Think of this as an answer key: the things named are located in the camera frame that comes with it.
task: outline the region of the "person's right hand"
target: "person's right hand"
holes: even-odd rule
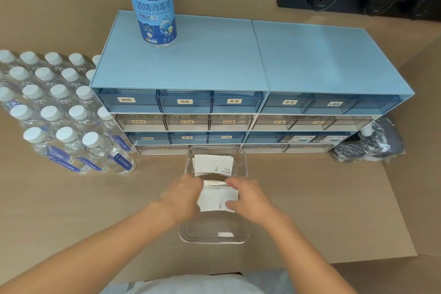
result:
[[[265,226],[277,212],[268,197],[263,194],[257,180],[228,178],[227,185],[239,191],[239,200],[227,201],[225,205],[247,220]]]

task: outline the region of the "person's left hand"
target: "person's left hand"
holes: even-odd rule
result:
[[[202,187],[202,179],[184,174],[162,192],[159,202],[168,208],[177,223],[181,223],[199,212],[197,201]]]

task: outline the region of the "clear water bottle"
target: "clear water bottle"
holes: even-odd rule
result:
[[[101,55],[95,55],[92,57],[92,62],[95,64],[95,66],[98,66],[101,60]]]
[[[47,106],[40,111],[40,115],[49,122],[49,136],[56,137],[56,133],[63,127],[70,127],[73,122],[70,117],[67,117],[58,107]]]
[[[15,79],[16,82],[23,86],[26,85],[41,85],[45,86],[40,79],[34,76],[33,73],[29,72],[23,66],[15,66],[9,70],[9,76]]]
[[[123,150],[128,153],[136,152],[136,149],[131,145],[129,139],[124,135],[124,133],[119,129],[118,124],[116,124],[112,115],[106,110],[105,107],[98,109],[98,116],[101,119],[101,126],[106,131],[106,133],[120,146]]]
[[[0,102],[2,107],[8,112],[10,112],[12,108],[18,105],[27,105],[29,107],[34,106],[34,104],[30,100],[20,96],[7,87],[0,87]]]
[[[20,84],[12,77],[8,77],[6,74],[3,73],[3,71],[0,71],[0,86],[7,87],[15,92],[19,92],[23,88],[22,84]]]
[[[57,139],[64,143],[63,150],[75,156],[80,162],[101,173],[110,171],[110,168],[106,164],[89,154],[87,147],[80,140],[78,133],[71,127],[63,127],[58,130]]]
[[[128,175],[135,169],[136,163],[127,152],[115,145],[107,136],[88,132],[82,142],[89,148],[90,153],[101,159],[108,167],[120,175]]]
[[[92,113],[84,108],[84,106],[73,106],[71,109],[69,109],[69,115],[71,118],[74,119],[74,126],[78,130],[81,130],[83,132],[104,132]]]
[[[52,69],[57,74],[61,74],[65,68],[71,68],[73,66],[70,62],[65,61],[57,52],[47,53],[45,59],[52,65]]]
[[[41,109],[46,106],[56,106],[57,103],[37,85],[27,85],[23,88],[23,96],[28,98],[34,105]]]
[[[39,127],[45,131],[49,129],[48,123],[43,121],[38,111],[26,105],[18,105],[9,112],[14,118],[19,120],[19,124],[24,129]]]
[[[142,39],[152,46],[165,47],[176,40],[173,0],[132,0]]]
[[[15,55],[9,50],[0,50],[0,70],[8,73],[15,66],[23,66]]]
[[[77,90],[78,87],[87,85],[87,80],[82,75],[79,75],[74,68],[64,69],[61,75],[63,76],[64,80],[66,80],[66,84],[69,85],[74,91]]]
[[[23,134],[23,138],[32,143],[35,152],[73,172],[84,174],[92,169],[90,166],[63,151],[61,149],[62,146],[59,146],[59,141],[49,139],[47,132],[41,128],[33,127],[26,130]]]
[[[96,72],[96,70],[93,68],[93,69],[91,69],[91,70],[88,70],[88,71],[85,73],[85,77],[87,78],[87,80],[89,80],[89,83],[92,82],[92,79],[93,79],[93,77],[95,76],[95,72]]]
[[[54,74],[50,68],[38,68],[35,71],[36,77],[44,83],[47,88],[51,88],[55,85],[64,85],[64,81],[61,78]]]
[[[23,52],[20,55],[20,59],[27,64],[28,69],[32,72],[32,74],[35,73],[37,68],[48,66],[48,63],[46,61],[40,60],[36,53],[32,51]]]
[[[80,103],[92,112],[96,112],[103,106],[89,86],[79,87],[76,95],[79,97]]]
[[[88,70],[93,69],[93,65],[86,61],[82,54],[80,53],[72,53],[69,56],[69,60],[72,64],[74,64],[74,68],[78,71],[80,75],[85,75]]]
[[[52,86],[50,91],[55,98],[55,101],[61,105],[66,112],[79,103],[75,94],[73,94],[65,85]]]

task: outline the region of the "white bottle cap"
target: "white bottle cap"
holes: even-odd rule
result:
[[[51,87],[50,91],[57,99],[64,99],[69,96],[69,90],[65,85],[54,85]]]
[[[97,147],[103,142],[103,136],[98,135],[96,132],[88,132],[83,137],[83,144],[87,147]]]
[[[105,107],[101,107],[98,109],[98,116],[102,118],[104,121],[113,120],[112,115],[107,111]]]
[[[87,77],[87,79],[89,79],[89,82],[91,83],[92,82],[92,79],[93,79],[93,76],[95,75],[95,69],[93,68],[93,69],[91,69],[91,70],[88,70],[86,73],[85,73],[85,76]]]
[[[72,53],[69,56],[69,60],[76,66],[83,65],[85,63],[84,57],[80,53]]]
[[[74,68],[65,68],[61,72],[61,75],[64,79],[70,82],[77,81],[79,78],[78,72]]]
[[[48,139],[48,135],[43,129],[39,127],[32,127],[25,131],[23,138],[30,143],[37,144],[46,141]]]
[[[45,55],[45,59],[51,65],[59,65],[63,62],[63,58],[57,52],[49,52]]]
[[[29,72],[23,66],[16,66],[9,70],[9,75],[19,81],[23,81],[29,78]]]
[[[73,106],[69,109],[69,115],[77,121],[85,120],[89,116],[89,112],[81,105]]]
[[[26,121],[32,117],[34,111],[26,105],[18,105],[12,108],[9,113],[18,120]]]
[[[95,66],[98,66],[101,60],[101,55],[95,55],[92,57],[92,62],[95,64]]]
[[[16,60],[14,54],[9,50],[0,50],[0,62],[9,64]]]
[[[61,118],[61,111],[55,106],[44,107],[41,112],[41,117],[48,121],[57,121]]]
[[[35,64],[35,63],[38,63],[40,61],[40,58],[38,58],[38,56],[35,54],[35,52],[32,52],[32,51],[23,52],[20,55],[20,58],[26,64],[31,64],[31,65]]]
[[[78,87],[76,94],[82,100],[90,100],[95,95],[89,86]]]
[[[37,85],[28,85],[23,88],[23,95],[27,96],[30,99],[36,100],[45,95],[45,93]]]
[[[0,101],[11,101],[15,97],[15,93],[7,87],[0,87]]]
[[[361,130],[360,134],[362,134],[365,137],[369,137],[373,134],[373,128],[372,128],[372,122],[369,124],[366,124]]]
[[[51,71],[50,68],[37,68],[35,71],[35,75],[43,81],[49,81],[55,78],[55,74]]]
[[[63,143],[72,143],[78,139],[78,133],[71,127],[63,127],[57,131],[56,137]]]

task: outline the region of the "forearm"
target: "forearm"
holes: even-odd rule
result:
[[[287,215],[275,209],[265,228],[276,243],[298,294],[356,294]]]
[[[160,202],[63,250],[0,286],[0,294],[96,294],[175,225]]]

